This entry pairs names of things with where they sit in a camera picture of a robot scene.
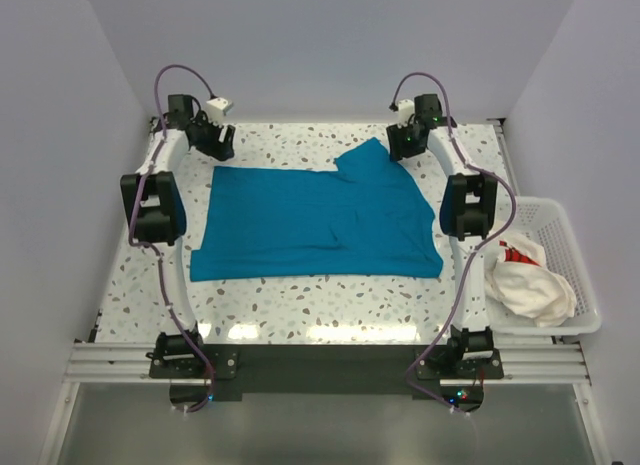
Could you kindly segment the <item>blue polo t shirt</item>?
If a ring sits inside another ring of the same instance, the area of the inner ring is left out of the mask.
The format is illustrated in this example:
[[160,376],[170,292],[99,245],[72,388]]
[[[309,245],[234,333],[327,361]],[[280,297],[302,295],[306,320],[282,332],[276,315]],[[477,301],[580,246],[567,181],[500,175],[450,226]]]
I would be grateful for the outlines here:
[[375,138],[333,171],[215,167],[193,282],[304,275],[434,279],[435,213]]

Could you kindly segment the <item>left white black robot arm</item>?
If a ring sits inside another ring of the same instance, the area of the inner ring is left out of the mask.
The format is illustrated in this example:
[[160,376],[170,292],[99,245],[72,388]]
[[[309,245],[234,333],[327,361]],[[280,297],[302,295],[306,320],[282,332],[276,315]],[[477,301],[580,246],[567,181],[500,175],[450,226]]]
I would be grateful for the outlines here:
[[224,162],[234,157],[235,127],[225,119],[229,99],[212,96],[201,104],[195,97],[168,97],[168,111],[152,124],[149,150],[142,165],[120,178],[120,190],[133,247],[158,259],[164,325],[148,357],[156,367],[171,365],[185,377],[200,375],[207,365],[197,319],[189,303],[182,260],[187,231],[186,209],[175,178],[192,149]]

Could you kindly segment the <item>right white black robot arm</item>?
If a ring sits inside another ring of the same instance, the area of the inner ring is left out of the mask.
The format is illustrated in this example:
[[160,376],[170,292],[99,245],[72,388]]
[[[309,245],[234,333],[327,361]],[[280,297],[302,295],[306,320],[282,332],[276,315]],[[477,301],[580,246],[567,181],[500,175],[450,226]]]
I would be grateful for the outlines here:
[[396,123],[386,129],[390,159],[397,162],[430,152],[447,179],[439,226],[454,260],[454,314],[446,325],[447,343],[435,346],[424,362],[466,378],[481,360],[492,357],[494,349],[486,314],[484,256],[478,247],[494,225],[498,182],[463,149],[435,94],[399,100],[390,109],[396,113]]

